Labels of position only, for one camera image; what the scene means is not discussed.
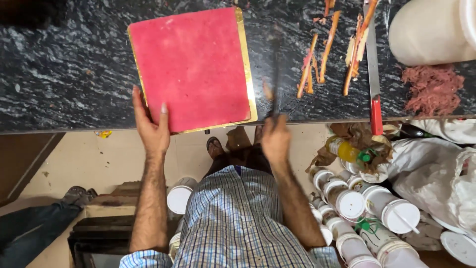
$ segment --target jeans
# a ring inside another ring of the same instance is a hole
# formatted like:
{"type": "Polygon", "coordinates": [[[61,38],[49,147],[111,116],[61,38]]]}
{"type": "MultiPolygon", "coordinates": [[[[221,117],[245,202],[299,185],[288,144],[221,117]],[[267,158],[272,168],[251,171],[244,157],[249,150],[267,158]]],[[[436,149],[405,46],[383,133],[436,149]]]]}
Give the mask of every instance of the jeans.
{"type": "Polygon", "coordinates": [[[80,211],[78,206],[59,202],[0,217],[0,267],[26,267],[66,230],[80,211]]]}
{"type": "MultiPolygon", "coordinates": [[[[207,174],[205,174],[204,177],[212,175],[213,173],[218,172],[229,165],[230,161],[228,160],[227,154],[218,155],[217,157],[215,157],[215,160],[213,160],[209,171],[207,172],[207,174]]],[[[248,158],[246,159],[245,167],[264,171],[270,175],[273,175],[273,172],[271,171],[271,166],[269,165],[269,161],[263,154],[261,144],[255,144],[251,147],[251,150],[248,154],[248,158]]]]}

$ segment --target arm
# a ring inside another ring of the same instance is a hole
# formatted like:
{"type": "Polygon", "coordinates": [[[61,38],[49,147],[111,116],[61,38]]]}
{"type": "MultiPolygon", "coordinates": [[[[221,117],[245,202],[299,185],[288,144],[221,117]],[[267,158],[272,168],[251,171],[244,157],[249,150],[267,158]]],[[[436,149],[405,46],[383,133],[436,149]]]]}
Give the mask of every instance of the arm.
{"type": "Polygon", "coordinates": [[[168,253],[167,200],[164,176],[165,153],[170,144],[168,112],[163,104],[157,126],[151,123],[147,117],[139,88],[136,86],[132,98],[137,131],[145,147],[146,161],[129,250],[135,252],[153,249],[168,253]]]}
{"type": "Polygon", "coordinates": [[[267,118],[263,133],[263,152],[275,175],[283,206],[284,221],[304,249],[325,247],[326,242],[309,208],[309,201],[289,164],[291,134],[286,128],[286,116],[280,115],[276,125],[267,118]]]}

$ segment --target grey shoe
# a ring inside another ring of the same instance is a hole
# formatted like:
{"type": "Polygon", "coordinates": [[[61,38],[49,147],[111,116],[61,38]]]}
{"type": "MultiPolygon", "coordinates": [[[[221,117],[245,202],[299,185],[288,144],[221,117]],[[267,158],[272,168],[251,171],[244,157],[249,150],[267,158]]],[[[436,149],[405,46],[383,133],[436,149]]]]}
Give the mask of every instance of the grey shoe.
{"type": "Polygon", "coordinates": [[[81,196],[81,198],[76,200],[74,204],[81,208],[84,208],[87,204],[91,202],[92,199],[94,199],[97,196],[98,196],[98,193],[96,193],[96,191],[93,188],[91,188],[88,191],[86,191],[86,193],[83,196],[81,196]]]}
{"type": "Polygon", "coordinates": [[[64,197],[60,201],[71,205],[85,194],[86,189],[81,186],[73,186],[65,193],[64,197]]]}

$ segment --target red sponge cake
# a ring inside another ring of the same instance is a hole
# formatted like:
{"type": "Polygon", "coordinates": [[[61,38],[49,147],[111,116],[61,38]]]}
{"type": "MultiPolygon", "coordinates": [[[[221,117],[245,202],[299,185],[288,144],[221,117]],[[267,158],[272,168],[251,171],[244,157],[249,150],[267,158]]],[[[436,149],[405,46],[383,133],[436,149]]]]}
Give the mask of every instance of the red sponge cake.
{"type": "Polygon", "coordinates": [[[129,25],[155,122],[164,102],[174,133],[256,120],[243,21],[237,18],[240,9],[224,8],[129,25]]]}

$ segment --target striped shirt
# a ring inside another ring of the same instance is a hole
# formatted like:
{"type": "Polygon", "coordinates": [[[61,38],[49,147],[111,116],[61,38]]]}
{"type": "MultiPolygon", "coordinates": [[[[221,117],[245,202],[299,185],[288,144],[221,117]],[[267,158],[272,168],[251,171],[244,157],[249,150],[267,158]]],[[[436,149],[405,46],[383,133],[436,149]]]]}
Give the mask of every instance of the striped shirt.
{"type": "Polygon", "coordinates": [[[306,252],[282,219],[273,176],[231,165],[190,196],[173,264],[165,253],[144,250],[124,256],[120,268],[340,267],[333,247],[306,252]]]}

